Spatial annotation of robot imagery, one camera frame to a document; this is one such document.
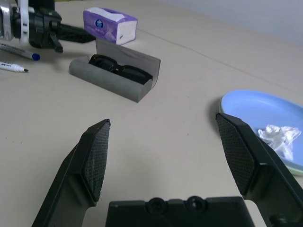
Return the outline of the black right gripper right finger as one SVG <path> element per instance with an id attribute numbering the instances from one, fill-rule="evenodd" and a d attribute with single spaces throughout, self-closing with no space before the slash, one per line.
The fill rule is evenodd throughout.
<path id="1" fill-rule="evenodd" d="M 256 204 L 268 227 L 301 227 L 303 189 L 280 157 L 241 119 L 225 113 L 215 119 L 243 199 Z"/>

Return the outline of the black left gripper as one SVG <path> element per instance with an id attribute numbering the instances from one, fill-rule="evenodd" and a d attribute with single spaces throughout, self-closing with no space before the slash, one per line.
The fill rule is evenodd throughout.
<path id="1" fill-rule="evenodd" d="M 96 40 L 83 28 L 61 24 L 61 20 L 54 10 L 34 9 L 34 13 L 29 12 L 29 43 L 35 48 L 63 53 L 59 40 L 81 44 Z"/>

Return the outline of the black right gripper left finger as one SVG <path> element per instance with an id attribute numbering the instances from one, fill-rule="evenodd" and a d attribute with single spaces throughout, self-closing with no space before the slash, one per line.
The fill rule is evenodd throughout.
<path id="1" fill-rule="evenodd" d="M 33 222 L 34 227 L 80 227 L 100 198 L 110 120 L 90 126 L 63 160 Z"/>

